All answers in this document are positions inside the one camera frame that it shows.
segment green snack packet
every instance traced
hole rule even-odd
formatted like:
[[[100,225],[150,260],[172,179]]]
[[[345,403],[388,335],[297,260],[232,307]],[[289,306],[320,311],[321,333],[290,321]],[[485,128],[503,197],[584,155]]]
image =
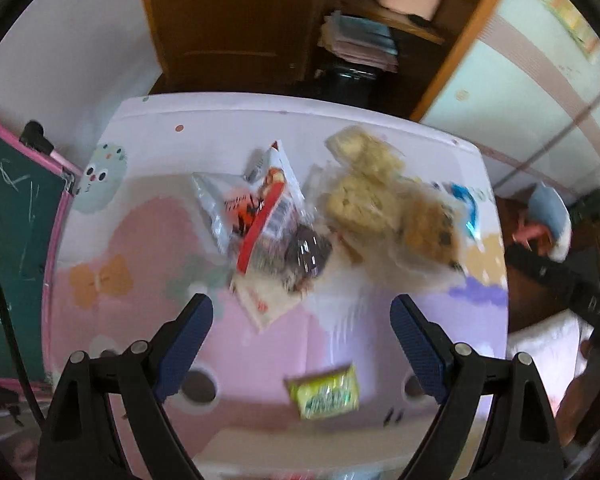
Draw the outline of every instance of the green snack packet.
[[[302,418],[327,418],[356,410],[360,404],[353,365],[317,377],[286,382]]]

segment green chalkboard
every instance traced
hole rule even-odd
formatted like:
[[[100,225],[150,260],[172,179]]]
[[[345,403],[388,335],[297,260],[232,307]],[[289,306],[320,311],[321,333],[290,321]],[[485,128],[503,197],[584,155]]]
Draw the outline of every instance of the green chalkboard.
[[[65,188],[0,138],[0,282],[31,381],[43,381],[41,309],[46,252]],[[15,378],[0,325],[0,378]]]

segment wooden cabinet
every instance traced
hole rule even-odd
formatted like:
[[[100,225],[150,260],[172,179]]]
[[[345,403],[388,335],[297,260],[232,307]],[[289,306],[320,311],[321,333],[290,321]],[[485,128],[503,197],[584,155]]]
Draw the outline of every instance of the wooden cabinet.
[[[301,78],[315,0],[143,0],[167,88],[258,91]]]

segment silver bolt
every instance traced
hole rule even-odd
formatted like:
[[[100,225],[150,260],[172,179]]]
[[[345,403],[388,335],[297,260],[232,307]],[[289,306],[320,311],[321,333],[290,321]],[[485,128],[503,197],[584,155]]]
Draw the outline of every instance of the silver bolt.
[[[131,353],[132,354],[143,354],[146,352],[146,349],[149,348],[149,343],[147,341],[135,341],[131,343]]]
[[[529,366],[534,360],[528,353],[520,352],[518,354],[518,361],[520,361],[523,365]]]
[[[82,350],[77,350],[71,354],[69,361],[71,361],[74,365],[78,364],[84,359],[85,355],[86,354]]]
[[[467,344],[467,343],[457,343],[456,346],[456,352],[458,352],[460,355],[467,357],[468,355],[471,355],[471,347]]]

